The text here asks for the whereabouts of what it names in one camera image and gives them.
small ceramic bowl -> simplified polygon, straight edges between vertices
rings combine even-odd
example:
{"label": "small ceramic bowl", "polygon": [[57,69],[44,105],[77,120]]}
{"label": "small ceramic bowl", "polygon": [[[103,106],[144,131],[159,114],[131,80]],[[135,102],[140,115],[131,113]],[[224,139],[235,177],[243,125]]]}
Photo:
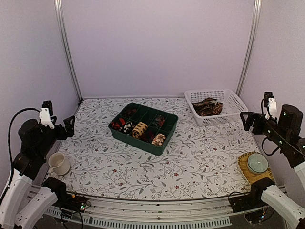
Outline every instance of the small ceramic bowl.
{"label": "small ceramic bowl", "polygon": [[248,157],[248,168],[253,174],[261,174],[267,171],[268,169],[268,161],[261,154],[251,154]]}

white plastic basket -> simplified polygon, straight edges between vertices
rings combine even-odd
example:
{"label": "white plastic basket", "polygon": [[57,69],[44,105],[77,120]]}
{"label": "white plastic basket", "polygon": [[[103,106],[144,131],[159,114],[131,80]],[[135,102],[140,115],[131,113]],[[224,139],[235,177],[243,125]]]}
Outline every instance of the white plastic basket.
{"label": "white plastic basket", "polygon": [[[184,93],[187,103],[194,115],[196,123],[199,126],[217,125],[240,120],[239,114],[247,112],[248,108],[242,100],[231,90],[191,90]],[[206,98],[217,99],[223,103],[223,110],[219,115],[201,117],[199,116],[191,103],[200,102]]]}

cable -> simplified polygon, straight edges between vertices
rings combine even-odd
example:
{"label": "cable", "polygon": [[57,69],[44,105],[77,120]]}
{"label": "cable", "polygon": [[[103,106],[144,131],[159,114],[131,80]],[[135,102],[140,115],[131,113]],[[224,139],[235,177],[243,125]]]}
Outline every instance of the cable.
{"label": "cable", "polygon": [[272,212],[268,217],[265,218],[264,216],[265,216],[265,214],[267,213],[267,210],[268,210],[268,209],[269,209],[269,205],[267,206],[267,209],[264,211],[263,215],[260,216],[259,218],[256,218],[255,220],[251,220],[251,218],[250,218],[250,213],[244,214],[244,218],[245,218],[251,225],[261,224],[261,223],[266,222],[267,220],[269,220],[269,219],[273,216],[273,214],[275,213],[275,210],[273,209],[273,212]]}
{"label": "cable", "polygon": [[12,157],[12,153],[11,153],[11,147],[10,147],[10,132],[11,132],[11,127],[13,125],[13,122],[15,120],[15,118],[21,114],[22,112],[25,112],[25,111],[37,111],[39,112],[39,110],[35,109],[35,108],[25,108],[25,109],[22,109],[20,111],[18,111],[12,118],[12,120],[10,121],[10,125],[9,125],[9,133],[8,133],[8,145],[9,145],[9,156],[10,156],[10,167],[11,167],[11,173],[10,173],[10,180],[9,180],[9,183],[8,185],[6,186],[2,196],[1,196],[1,199],[0,199],[0,206],[3,202],[3,199],[7,193],[7,191],[9,190],[10,188],[10,185],[11,185],[11,182],[13,180],[13,176],[14,176],[14,167],[13,167],[13,157]]}
{"label": "cable", "polygon": [[270,111],[269,111],[269,107],[267,107],[267,112],[268,112],[270,118],[272,118],[272,115],[270,114]]}
{"label": "cable", "polygon": [[275,132],[286,144],[288,144],[292,149],[294,149],[296,152],[302,154],[302,152],[298,149],[296,149],[292,144],[290,144],[289,142],[286,141],[286,139],[284,139],[276,130],[274,130],[274,128],[272,126],[270,126],[270,128],[273,130],[273,132]]}
{"label": "cable", "polygon": [[264,143],[265,143],[265,141],[266,141],[267,139],[268,139],[268,138],[265,137],[265,138],[263,139],[263,141],[262,141],[262,150],[263,150],[263,152],[264,152],[267,156],[272,156],[273,154],[275,154],[275,153],[277,152],[277,150],[279,150],[280,147],[278,146],[277,148],[275,148],[275,150],[272,151],[272,153],[270,153],[270,154],[266,153],[266,151],[264,150]]}
{"label": "cable", "polygon": [[61,220],[62,220],[62,225],[66,228],[66,229],[69,229],[64,223],[63,223],[63,216],[64,215],[69,215],[69,214],[71,214],[71,216],[73,215],[73,214],[75,214],[76,212],[80,215],[80,217],[81,217],[81,229],[83,229],[84,228],[84,221],[83,221],[83,218],[82,218],[82,215],[81,215],[81,211],[76,207],[76,206],[74,206],[74,205],[72,205],[72,204],[68,204],[68,203],[61,203],[61,204],[63,204],[63,205],[66,205],[66,206],[68,206],[68,207],[70,207],[70,208],[73,208],[73,209],[75,209],[75,212],[74,213],[72,213],[72,212],[68,212],[68,211],[66,211],[66,210],[63,210],[63,209],[61,209]]}
{"label": "cable", "polygon": [[234,193],[237,193],[237,194],[241,194],[241,195],[246,196],[246,194],[245,194],[245,193],[242,193],[242,192],[231,192],[230,195],[228,196],[228,201],[229,201],[229,203],[230,203],[231,205],[233,205],[233,203],[230,201],[230,200],[231,200],[230,197],[231,197],[231,195],[234,194]]}
{"label": "cable", "polygon": [[[263,103],[264,103],[264,99],[262,99],[261,101],[261,112],[262,112],[262,116],[263,118],[266,120],[265,118],[265,115],[264,115],[264,109],[263,109]],[[293,145],[291,145],[289,142],[286,141],[286,139],[284,139],[272,126],[270,126],[270,128],[286,143],[288,144],[291,148],[293,148],[295,151],[297,151],[298,153],[302,154],[302,152],[298,149],[296,149]]]}
{"label": "cable", "polygon": [[261,101],[261,111],[262,111],[262,115],[263,115],[263,117],[264,117],[263,103],[264,103],[264,99],[262,99],[262,101]]}

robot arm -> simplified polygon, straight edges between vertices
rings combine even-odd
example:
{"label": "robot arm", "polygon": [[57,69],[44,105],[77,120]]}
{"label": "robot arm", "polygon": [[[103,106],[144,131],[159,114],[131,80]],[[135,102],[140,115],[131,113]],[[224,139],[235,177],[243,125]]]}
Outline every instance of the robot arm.
{"label": "robot arm", "polygon": [[14,218],[14,229],[31,229],[34,227],[43,213],[58,200],[66,199],[66,184],[54,179],[48,178],[34,199],[19,212]]}
{"label": "robot arm", "polygon": [[[295,170],[305,190],[305,139],[299,137],[303,113],[291,105],[283,105],[279,121],[276,118],[276,100],[271,92],[265,92],[262,105],[268,113],[241,112],[240,116],[245,130],[255,135],[265,135],[281,149]],[[255,182],[249,195],[242,199],[232,198],[233,208],[245,202],[254,207],[261,201],[270,205],[293,228],[305,229],[305,209],[294,203],[268,178]]]}
{"label": "robot arm", "polygon": [[[72,116],[64,120],[65,127],[61,124],[56,125],[56,117],[53,115],[51,101],[45,101],[40,110],[40,122],[36,119],[30,119],[22,124],[18,133],[21,139],[21,150],[13,161],[13,177],[9,178],[4,189],[0,203],[0,229],[13,229],[15,227],[15,216],[24,196],[28,193],[33,180],[36,178],[41,166],[46,162],[46,155],[57,140],[66,140],[74,135],[75,117]],[[43,188],[42,194],[46,197],[37,201],[31,201],[30,207],[21,212],[22,215],[29,216],[31,212],[43,210],[55,201],[53,193]],[[32,217],[24,217],[16,221],[24,223],[22,228],[31,226],[27,220],[35,221]]]}

patterned table cover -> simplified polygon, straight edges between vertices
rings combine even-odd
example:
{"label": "patterned table cover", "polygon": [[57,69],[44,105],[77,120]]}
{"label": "patterned table cover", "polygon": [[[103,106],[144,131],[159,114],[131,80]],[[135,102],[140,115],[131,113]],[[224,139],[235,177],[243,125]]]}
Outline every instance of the patterned table cover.
{"label": "patterned table cover", "polygon": [[[136,102],[178,115],[167,148],[155,156],[114,139],[109,122]],[[241,122],[199,127],[184,98],[120,98],[84,100],[76,114],[75,136],[59,151],[71,163],[65,176],[49,176],[79,194],[144,200],[183,200],[247,192],[250,185],[237,158],[258,151]]]}

